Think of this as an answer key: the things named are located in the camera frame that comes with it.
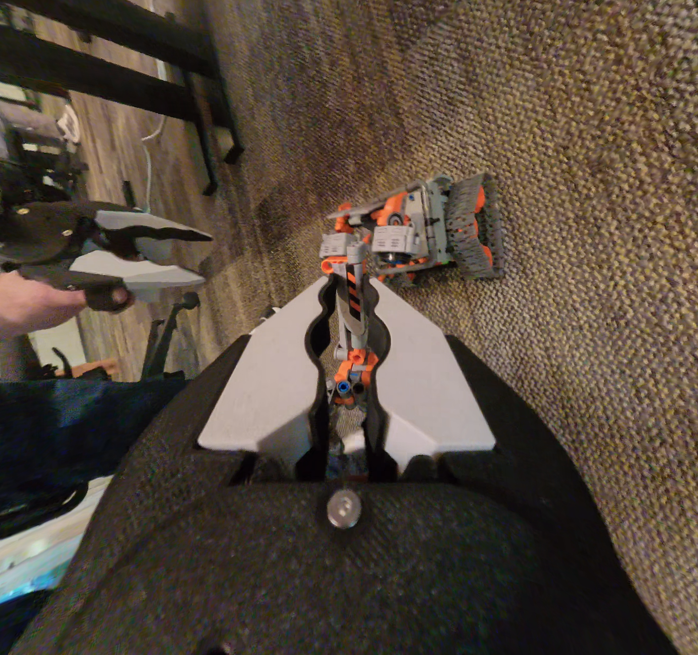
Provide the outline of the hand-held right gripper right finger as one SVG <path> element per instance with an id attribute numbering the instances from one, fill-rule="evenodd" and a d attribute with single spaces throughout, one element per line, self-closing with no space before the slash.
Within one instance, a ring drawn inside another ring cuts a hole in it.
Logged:
<path id="1" fill-rule="evenodd" d="M 375 374 L 392 458 L 493 450 L 496 440 L 442 330 L 376 278 L 389 348 Z"/>

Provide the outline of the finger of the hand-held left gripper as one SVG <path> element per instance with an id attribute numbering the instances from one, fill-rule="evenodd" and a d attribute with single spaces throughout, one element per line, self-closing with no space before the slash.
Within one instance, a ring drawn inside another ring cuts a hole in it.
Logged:
<path id="1" fill-rule="evenodd" d="M 111 276 L 123 281 L 137 299 L 154 301 L 157 293 L 168 288 L 193 288 L 205 283 L 205 277 L 179 267 L 159 265 L 150 260 L 127 260 L 111 252 L 95 250 L 76 258 L 70 269 L 89 275 Z"/>
<path id="2" fill-rule="evenodd" d="M 127 207 L 104 206 L 96 210 L 92 241 L 107 242 L 149 239 L 156 241 L 208 242 L 214 238 L 207 232 Z"/>

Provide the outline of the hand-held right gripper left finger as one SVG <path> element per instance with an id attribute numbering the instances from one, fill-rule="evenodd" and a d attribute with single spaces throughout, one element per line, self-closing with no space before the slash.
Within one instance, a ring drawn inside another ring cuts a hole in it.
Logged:
<path id="1" fill-rule="evenodd" d="M 323 276 L 252 331 L 199 445 L 301 458 L 326 446 L 332 282 Z"/>

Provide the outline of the tracked building-block toy robot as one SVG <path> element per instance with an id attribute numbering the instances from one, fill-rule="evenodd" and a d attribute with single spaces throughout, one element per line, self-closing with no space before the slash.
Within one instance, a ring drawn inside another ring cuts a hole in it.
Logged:
<path id="1" fill-rule="evenodd" d="M 367 203 L 344 203 L 327 220 L 334 227 L 322 236 L 320 259 L 339 263 L 363 247 L 383 282 L 412 282 L 447 265 L 469 280 L 504 274 L 499 196 L 488 172 L 418 179 Z"/>

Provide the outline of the person's left hand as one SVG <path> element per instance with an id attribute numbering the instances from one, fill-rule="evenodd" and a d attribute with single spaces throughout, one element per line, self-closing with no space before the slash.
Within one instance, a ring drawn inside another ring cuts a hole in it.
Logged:
<path id="1" fill-rule="evenodd" d="M 25 279 L 17 272 L 1 275 L 1 340 L 55 328 L 87 307 L 83 291 L 62 291 Z"/>

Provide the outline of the black chair base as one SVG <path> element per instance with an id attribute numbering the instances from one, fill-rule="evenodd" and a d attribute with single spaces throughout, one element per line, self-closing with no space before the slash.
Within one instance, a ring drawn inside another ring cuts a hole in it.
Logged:
<path id="1" fill-rule="evenodd" d="M 184 373 L 181 371 L 174 373 L 165 372 L 165 364 L 170 351 L 172 337 L 177 329 L 177 318 L 180 312 L 195 310 L 199 306 L 199 295 L 194 291 L 189 291 L 184 293 L 179 301 L 171 306 L 167 319 L 152 320 L 140 380 L 184 378 Z"/>

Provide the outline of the black table frame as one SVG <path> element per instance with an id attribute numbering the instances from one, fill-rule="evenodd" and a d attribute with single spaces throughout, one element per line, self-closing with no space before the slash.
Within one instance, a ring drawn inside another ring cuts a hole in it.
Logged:
<path id="1" fill-rule="evenodd" d="M 136 178 L 145 161 L 136 157 L 120 122 L 137 110 L 195 129 L 202 155 L 203 196 L 232 196 L 235 165 L 243 153 L 223 71 L 218 0 L 181 0 L 197 27 L 176 22 L 129 0 L 1 0 L 40 19 L 91 36 L 88 50 L 1 28 L 1 81 L 47 94 L 59 87 L 77 101 L 94 196 L 107 180 Z"/>

